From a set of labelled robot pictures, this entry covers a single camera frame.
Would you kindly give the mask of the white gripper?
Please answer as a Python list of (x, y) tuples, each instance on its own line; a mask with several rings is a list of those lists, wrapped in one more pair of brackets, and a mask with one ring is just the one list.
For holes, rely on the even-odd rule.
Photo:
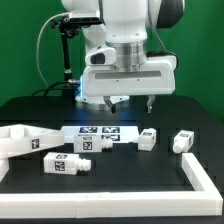
[(174, 55), (149, 57), (135, 72), (116, 71), (113, 66), (88, 66), (82, 78), (83, 92), (89, 97), (104, 96), (111, 113), (116, 112), (116, 105), (110, 96), (150, 95), (147, 112), (151, 113), (155, 95), (174, 92), (175, 69)]

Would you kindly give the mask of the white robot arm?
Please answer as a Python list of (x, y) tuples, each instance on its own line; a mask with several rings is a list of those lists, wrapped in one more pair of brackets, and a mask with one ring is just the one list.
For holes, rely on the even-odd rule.
[(134, 95), (175, 90), (177, 57), (148, 53), (147, 31), (170, 28), (182, 18), (185, 0), (61, 0), (71, 23), (82, 27), (85, 64), (78, 104), (111, 110)]

